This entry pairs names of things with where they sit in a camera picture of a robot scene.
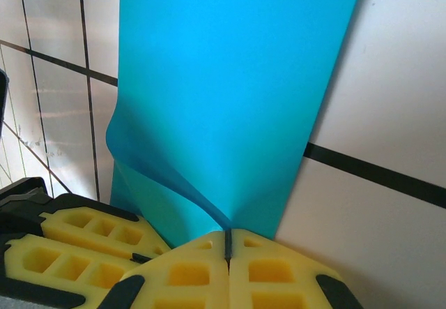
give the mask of yellow foam block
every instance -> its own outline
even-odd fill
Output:
[[[143,218],[132,222],[88,207],[42,213],[46,238],[126,259],[132,253],[155,258],[170,250]]]
[[[232,231],[230,309],[331,309],[316,276],[332,269],[246,230]]]
[[[136,262],[27,234],[10,240],[5,252],[8,278],[85,296],[82,309],[97,308]]]
[[[212,232],[126,273],[145,283],[132,309],[331,309],[317,275],[332,269],[246,230]]]
[[[224,232],[211,232],[126,273],[145,278],[132,309],[228,308]]]

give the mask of white tile wall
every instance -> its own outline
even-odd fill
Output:
[[[15,124],[8,116],[5,120],[40,159],[46,162],[31,57],[9,47],[2,47],[2,52],[9,77],[9,94],[14,105]]]
[[[90,69],[118,77],[119,0],[84,0],[84,7]]]
[[[2,182],[2,187],[7,186],[7,184],[11,183],[9,164],[6,159],[5,147],[3,145],[3,138],[1,138],[0,140],[0,179]]]
[[[7,75],[9,75],[8,71],[6,70],[6,64],[4,63],[3,59],[3,50],[6,49],[4,45],[0,45],[0,67],[3,71],[6,72]],[[8,89],[8,94],[6,96],[5,101],[5,110],[3,113],[3,120],[9,124],[9,126],[13,127],[15,130],[15,120],[14,120],[14,113],[13,113],[13,106],[11,101],[11,95],[10,95],[10,89]]]
[[[446,303],[445,211],[304,160],[276,236],[335,267],[365,308]]]
[[[22,0],[1,0],[0,20],[0,40],[29,47]]]
[[[85,66],[79,0],[24,0],[33,50]]]
[[[76,194],[95,198],[86,77],[34,59],[49,166]]]
[[[105,133],[112,119],[117,98],[118,89],[116,87],[94,79],[91,80],[99,191],[100,200],[104,203],[110,201],[113,177],[113,157],[105,144]]]
[[[51,180],[53,183],[53,197],[68,193],[67,190],[59,183],[59,181],[51,174]]]
[[[312,142],[446,187],[446,0],[364,0]]]
[[[52,196],[51,190],[51,181],[49,180],[49,172],[48,169],[45,168],[44,165],[38,160],[38,158],[28,150],[28,148],[24,147],[24,145],[20,146],[22,149],[23,162],[25,165],[26,176],[40,176],[45,181],[45,185],[47,186],[48,194]]]
[[[14,136],[14,134],[4,125],[1,129],[1,137],[6,150],[6,158],[8,161],[7,165],[9,167],[11,180],[20,180],[21,178],[25,177],[20,142],[16,136]]]

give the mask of blue plastic sheet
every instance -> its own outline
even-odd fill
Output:
[[[121,0],[111,203],[272,238],[355,0]]]

